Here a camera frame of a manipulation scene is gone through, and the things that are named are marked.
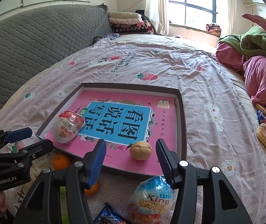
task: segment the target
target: pipe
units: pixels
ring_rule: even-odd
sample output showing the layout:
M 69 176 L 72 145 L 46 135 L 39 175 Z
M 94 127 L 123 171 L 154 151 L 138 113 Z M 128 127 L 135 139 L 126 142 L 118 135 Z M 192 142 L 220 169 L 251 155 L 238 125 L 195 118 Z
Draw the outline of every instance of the pipe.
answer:
M 255 3 L 251 3 L 251 4 L 245 4 L 245 3 L 243 3 L 243 5 L 244 5 L 244 6 L 254 6 Z

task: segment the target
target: screw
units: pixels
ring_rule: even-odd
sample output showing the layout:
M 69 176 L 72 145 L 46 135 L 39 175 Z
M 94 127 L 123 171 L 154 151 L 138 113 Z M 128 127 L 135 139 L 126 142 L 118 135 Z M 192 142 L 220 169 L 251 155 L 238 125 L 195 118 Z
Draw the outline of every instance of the screw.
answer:
M 77 161 L 76 163 L 74 163 L 75 167 L 81 167 L 83 165 L 83 163 L 81 161 Z
M 219 173 L 220 172 L 220 169 L 218 167 L 212 167 L 212 171 L 214 173 Z
M 187 166 L 188 166 L 188 162 L 187 162 L 187 161 L 180 161 L 179 164 L 180 164 L 182 167 L 187 167 Z
M 50 168 L 49 167 L 46 167 L 43 169 L 43 173 L 49 173 L 50 172 Z

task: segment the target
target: hand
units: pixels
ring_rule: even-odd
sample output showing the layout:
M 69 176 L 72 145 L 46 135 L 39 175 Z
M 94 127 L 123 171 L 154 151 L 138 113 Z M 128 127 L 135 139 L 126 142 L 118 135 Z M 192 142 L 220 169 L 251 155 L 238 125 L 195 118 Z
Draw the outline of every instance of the hand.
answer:
M 0 211 L 6 212 L 8 209 L 8 206 L 6 204 L 6 195 L 3 191 L 0 192 Z

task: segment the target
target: pink clothing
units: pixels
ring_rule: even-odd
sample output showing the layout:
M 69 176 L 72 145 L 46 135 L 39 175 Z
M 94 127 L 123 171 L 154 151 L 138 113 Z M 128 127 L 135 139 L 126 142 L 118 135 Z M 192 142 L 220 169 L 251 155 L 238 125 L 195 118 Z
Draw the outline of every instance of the pink clothing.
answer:
M 254 56 L 244 63 L 246 91 L 252 104 L 266 105 L 266 57 Z
M 266 57 L 254 56 L 245 62 L 244 56 L 226 43 L 217 45 L 216 57 L 221 64 L 244 76 L 252 104 L 266 106 Z
M 217 44 L 216 58 L 222 64 L 228 68 L 239 72 L 244 75 L 243 63 L 244 56 L 241 56 L 232 46 L 226 43 L 220 42 Z

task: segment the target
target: gray blanket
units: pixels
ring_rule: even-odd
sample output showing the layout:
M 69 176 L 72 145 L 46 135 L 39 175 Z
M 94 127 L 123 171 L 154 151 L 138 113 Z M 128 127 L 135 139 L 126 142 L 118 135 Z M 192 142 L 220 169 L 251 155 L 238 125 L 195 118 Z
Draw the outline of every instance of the gray blanket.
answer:
M 111 33 L 105 5 L 57 5 L 0 21 L 0 109 L 26 81 Z

